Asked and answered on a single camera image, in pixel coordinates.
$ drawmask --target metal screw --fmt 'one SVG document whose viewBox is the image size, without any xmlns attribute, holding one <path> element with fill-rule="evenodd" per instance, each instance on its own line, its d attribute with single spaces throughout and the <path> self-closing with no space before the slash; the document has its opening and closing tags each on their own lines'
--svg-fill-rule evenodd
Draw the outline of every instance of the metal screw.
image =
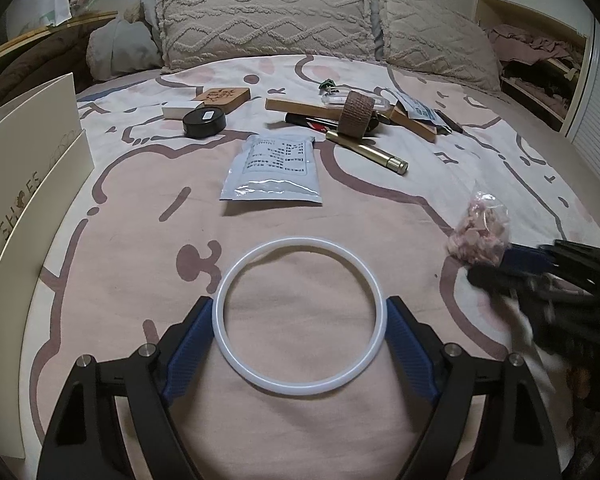
<svg viewBox="0 0 600 480">
<path fill-rule="evenodd" d="M 142 357 L 151 357 L 155 352 L 155 345 L 153 343 L 144 343 L 138 349 L 138 353 Z"/>
<path fill-rule="evenodd" d="M 538 280 L 536 278 L 529 277 L 526 280 L 526 286 L 528 286 L 531 292 L 535 292 L 536 290 L 538 290 Z"/>
<path fill-rule="evenodd" d="M 86 368 L 91 364 L 92 357 L 89 354 L 82 354 L 75 360 L 75 365 L 80 368 Z"/>
<path fill-rule="evenodd" d="M 458 357 L 462 353 L 462 348 L 456 343 L 447 343 L 445 345 L 445 354 L 449 357 Z"/>
<path fill-rule="evenodd" d="M 520 354 L 510 354 L 509 362 L 514 366 L 522 366 L 525 363 L 525 358 Z"/>
</svg>

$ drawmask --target white ring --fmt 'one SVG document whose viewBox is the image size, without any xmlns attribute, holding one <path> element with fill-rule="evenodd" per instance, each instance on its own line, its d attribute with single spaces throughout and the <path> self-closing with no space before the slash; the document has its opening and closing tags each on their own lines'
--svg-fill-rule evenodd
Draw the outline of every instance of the white ring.
<svg viewBox="0 0 600 480">
<path fill-rule="evenodd" d="M 376 302 L 376 325 L 371 335 L 371 339 L 369 340 L 369 345 L 366 347 L 365 351 L 362 352 L 360 359 L 343 372 L 327 379 L 312 383 L 287 383 L 260 375 L 236 357 L 234 350 L 229 344 L 229 338 L 224 328 L 224 298 L 226 297 L 227 291 L 229 290 L 229 287 L 238 273 L 243 270 L 248 263 L 252 262 L 257 257 L 262 256 L 263 254 L 270 253 L 276 249 L 295 246 L 317 247 L 331 253 L 335 253 L 347 260 L 365 277 L 369 287 L 371 288 L 371 291 L 373 292 L 374 300 Z M 212 324 L 214 327 L 214 335 L 216 336 L 216 343 L 218 343 L 222 355 L 231 365 L 231 368 L 238 372 L 242 377 L 247 379 L 250 383 L 277 394 L 289 396 L 309 396 L 328 392 L 348 383 L 368 366 L 368 364 L 378 353 L 382 344 L 382 340 L 384 339 L 386 317 L 386 303 L 384 302 L 382 290 L 380 289 L 378 280 L 376 280 L 376 277 L 371 273 L 368 267 L 355 254 L 352 254 L 345 248 L 340 247 L 333 242 L 321 240 L 320 238 L 289 237 L 280 238 L 280 240 L 273 240 L 271 242 L 262 244 L 246 253 L 234 264 L 234 266 L 224 276 L 222 282 L 220 283 L 220 287 L 218 288 L 218 296 L 214 301 Z"/>
</svg>

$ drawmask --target small packet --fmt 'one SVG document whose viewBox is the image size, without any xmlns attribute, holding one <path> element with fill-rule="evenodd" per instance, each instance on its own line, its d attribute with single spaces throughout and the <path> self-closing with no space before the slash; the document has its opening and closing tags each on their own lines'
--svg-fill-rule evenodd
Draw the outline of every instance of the small packet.
<svg viewBox="0 0 600 480">
<path fill-rule="evenodd" d="M 395 93 L 400 104 L 404 107 L 404 111 L 407 112 L 407 117 L 414 121 L 429 121 L 430 123 L 440 126 L 447 131 L 451 131 L 448 124 L 438 115 L 435 110 L 429 108 L 422 101 L 414 99 L 404 92 L 397 91 Z"/>
<path fill-rule="evenodd" d="M 321 204 L 314 136 L 250 136 L 231 163 L 220 200 L 305 200 Z"/>
<path fill-rule="evenodd" d="M 468 264 L 500 264 L 509 247 L 509 213 L 492 194 L 474 190 L 469 207 L 446 242 L 452 256 Z"/>
</svg>

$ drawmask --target cabinet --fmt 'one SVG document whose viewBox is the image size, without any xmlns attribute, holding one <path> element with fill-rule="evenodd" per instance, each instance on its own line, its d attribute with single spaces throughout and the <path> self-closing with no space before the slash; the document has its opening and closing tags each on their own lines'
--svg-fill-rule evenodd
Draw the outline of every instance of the cabinet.
<svg viewBox="0 0 600 480">
<path fill-rule="evenodd" d="M 528 72 L 535 72 L 544 80 L 560 85 L 562 95 L 569 102 L 565 114 L 556 112 L 555 107 L 547 104 L 547 100 L 542 99 L 542 96 L 538 98 L 537 91 L 530 91 L 524 78 L 511 76 L 507 74 L 507 71 L 504 71 L 501 76 L 503 92 L 522 104 L 552 129 L 567 136 L 573 126 L 576 112 L 582 104 L 592 60 L 593 30 L 591 29 L 589 34 L 581 34 L 573 27 L 551 16 L 505 0 L 477 0 L 474 19 L 482 28 L 493 28 L 506 24 L 522 28 L 533 36 L 565 41 L 582 54 L 580 66 L 570 66 L 567 62 L 559 59 L 547 59 L 536 62 L 528 69 Z"/>
</svg>

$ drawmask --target brass tube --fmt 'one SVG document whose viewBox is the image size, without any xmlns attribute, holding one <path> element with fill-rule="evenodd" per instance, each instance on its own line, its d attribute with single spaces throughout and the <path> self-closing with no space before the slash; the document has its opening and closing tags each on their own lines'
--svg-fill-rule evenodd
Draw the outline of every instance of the brass tube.
<svg viewBox="0 0 600 480">
<path fill-rule="evenodd" d="M 405 160 L 393 156 L 391 153 L 387 153 L 375 146 L 369 146 L 368 144 L 365 144 L 363 140 L 351 139 L 350 137 L 339 135 L 333 130 L 327 130 L 325 135 L 327 140 L 331 140 L 344 148 L 348 148 L 352 152 L 356 152 L 357 154 L 380 164 L 380 166 L 384 166 L 388 170 L 395 171 L 397 174 L 404 175 L 409 167 L 408 162 Z"/>
</svg>

